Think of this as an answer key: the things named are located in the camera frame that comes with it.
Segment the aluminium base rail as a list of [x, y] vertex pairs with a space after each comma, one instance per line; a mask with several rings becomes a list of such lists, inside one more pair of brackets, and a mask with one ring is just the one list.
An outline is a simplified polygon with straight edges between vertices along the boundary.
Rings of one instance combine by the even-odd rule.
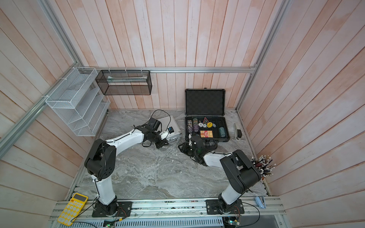
[[195, 199], [122, 199], [113, 217], [94, 217], [96, 201], [85, 204], [71, 226], [57, 222], [68, 204], [56, 204], [48, 223], [50, 228], [289, 228], [283, 204], [278, 197], [265, 197], [261, 209], [255, 197], [241, 197], [244, 213], [209, 215], [206, 200]]

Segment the purple poker chip stack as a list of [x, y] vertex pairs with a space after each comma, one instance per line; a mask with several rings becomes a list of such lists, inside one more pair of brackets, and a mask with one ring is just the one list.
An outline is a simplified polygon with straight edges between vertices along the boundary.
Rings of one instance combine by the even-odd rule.
[[193, 131], [195, 133], [199, 131], [199, 120], [197, 118], [193, 119]]

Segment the black poker set case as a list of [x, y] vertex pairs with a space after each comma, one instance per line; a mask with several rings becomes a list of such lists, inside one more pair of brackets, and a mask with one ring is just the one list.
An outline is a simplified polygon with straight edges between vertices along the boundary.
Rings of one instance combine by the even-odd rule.
[[[202, 138], [208, 150], [215, 150], [218, 143], [225, 143], [230, 140], [225, 115], [225, 94], [224, 89], [186, 89], [185, 90], [185, 140], [188, 142], [190, 136], [200, 136], [201, 130], [212, 130], [214, 138]], [[193, 119], [199, 120], [199, 131], [193, 131]], [[213, 123], [211, 128], [207, 127], [209, 122]], [[220, 138], [219, 128], [224, 127], [226, 138]]]

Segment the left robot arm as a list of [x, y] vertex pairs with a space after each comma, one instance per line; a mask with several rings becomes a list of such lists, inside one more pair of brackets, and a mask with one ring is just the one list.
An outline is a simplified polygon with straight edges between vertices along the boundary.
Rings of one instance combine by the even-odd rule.
[[155, 144], [159, 149], [168, 145], [167, 137], [174, 132], [174, 129], [169, 126], [163, 131], [162, 123], [151, 117], [145, 124], [135, 126], [133, 130], [124, 135], [106, 141], [102, 139], [94, 141], [84, 162], [98, 193], [94, 217], [113, 217], [118, 214], [119, 205], [111, 178], [116, 165], [116, 157], [124, 150], [145, 141]]

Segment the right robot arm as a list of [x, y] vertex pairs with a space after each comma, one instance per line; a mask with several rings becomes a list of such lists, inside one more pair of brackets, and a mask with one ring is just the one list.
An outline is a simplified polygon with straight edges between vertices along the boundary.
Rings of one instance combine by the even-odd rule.
[[210, 151], [199, 136], [193, 136], [189, 142], [178, 145], [178, 149], [198, 164], [222, 168], [229, 181], [229, 185], [217, 199], [205, 201], [207, 214], [244, 213], [240, 197], [260, 181], [261, 174], [243, 151]]

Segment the silver poker set case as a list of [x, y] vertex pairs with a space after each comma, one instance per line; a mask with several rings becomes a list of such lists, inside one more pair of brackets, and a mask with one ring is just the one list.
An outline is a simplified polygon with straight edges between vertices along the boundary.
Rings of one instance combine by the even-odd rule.
[[164, 117], [158, 120], [161, 123], [161, 139], [166, 139], [168, 143], [178, 141], [182, 137], [182, 131], [177, 125], [173, 116]]

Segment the yellow calculator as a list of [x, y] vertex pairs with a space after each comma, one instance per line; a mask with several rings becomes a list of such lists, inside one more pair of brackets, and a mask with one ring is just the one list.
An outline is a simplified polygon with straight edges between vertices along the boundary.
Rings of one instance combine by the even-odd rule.
[[65, 226], [71, 226], [74, 223], [75, 218], [85, 206], [87, 200], [87, 196], [75, 193], [62, 211], [61, 215], [57, 218], [57, 222]]

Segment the black mesh basket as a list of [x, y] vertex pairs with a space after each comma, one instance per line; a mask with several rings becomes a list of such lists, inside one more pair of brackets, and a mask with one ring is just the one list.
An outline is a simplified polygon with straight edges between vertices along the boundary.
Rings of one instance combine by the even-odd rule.
[[148, 96], [153, 87], [148, 70], [101, 70], [96, 83], [106, 96]]

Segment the red pen cup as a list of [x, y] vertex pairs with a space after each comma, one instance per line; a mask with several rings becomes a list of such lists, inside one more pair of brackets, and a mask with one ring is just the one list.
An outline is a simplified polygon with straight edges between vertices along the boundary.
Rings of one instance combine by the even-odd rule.
[[272, 163], [272, 158], [267, 155], [262, 155], [259, 158], [252, 157], [251, 162], [259, 171], [262, 179], [273, 175], [272, 171], [276, 168], [276, 164]]

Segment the grey black stapler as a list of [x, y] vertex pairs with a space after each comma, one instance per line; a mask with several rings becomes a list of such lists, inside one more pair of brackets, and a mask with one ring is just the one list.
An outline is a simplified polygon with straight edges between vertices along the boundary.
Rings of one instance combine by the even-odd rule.
[[234, 127], [235, 138], [237, 140], [240, 140], [242, 138], [242, 129], [240, 123], [234, 123], [233, 127]]

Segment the blue object on rail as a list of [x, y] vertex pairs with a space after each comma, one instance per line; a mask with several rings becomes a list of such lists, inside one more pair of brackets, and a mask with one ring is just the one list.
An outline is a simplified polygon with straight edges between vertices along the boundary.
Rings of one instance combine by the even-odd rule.
[[264, 196], [256, 196], [255, 202], [261, 209], [266, 209], [266, 201]]

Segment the red playing card deck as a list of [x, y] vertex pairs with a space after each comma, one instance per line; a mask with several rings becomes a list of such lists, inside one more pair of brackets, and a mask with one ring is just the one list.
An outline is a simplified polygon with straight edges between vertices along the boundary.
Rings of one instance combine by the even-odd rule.
[[201, 130], [200, 131], [201, 138], [214, 138], [212, 130]]

